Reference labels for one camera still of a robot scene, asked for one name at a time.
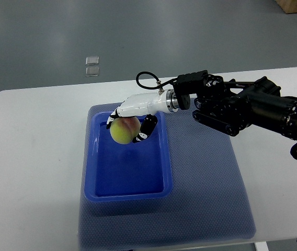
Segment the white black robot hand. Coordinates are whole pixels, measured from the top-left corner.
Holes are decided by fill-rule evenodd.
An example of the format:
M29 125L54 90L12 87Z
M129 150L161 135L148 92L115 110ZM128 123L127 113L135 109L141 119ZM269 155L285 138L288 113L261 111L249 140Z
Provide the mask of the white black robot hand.
M172 89L162 93L147 93L132 95L119 105L108 117L107 129L110 130L112 122L116 118L137 117L141 127L139 134L132 143L142 142L153 133L158 118L158 112L173 113L178 111L178 102Z

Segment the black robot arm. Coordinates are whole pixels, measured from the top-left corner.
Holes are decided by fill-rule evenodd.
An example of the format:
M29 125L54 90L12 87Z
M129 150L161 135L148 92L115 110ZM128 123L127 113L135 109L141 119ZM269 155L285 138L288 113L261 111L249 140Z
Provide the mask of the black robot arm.
M280 94L281 88L265 76L254 82L228 82L206 70L179 75L172 83L178 107L190 107L195 94L193 118L230 136L246 127L258 127L297 141L297 97ZM290 149L297 160L297 143Z

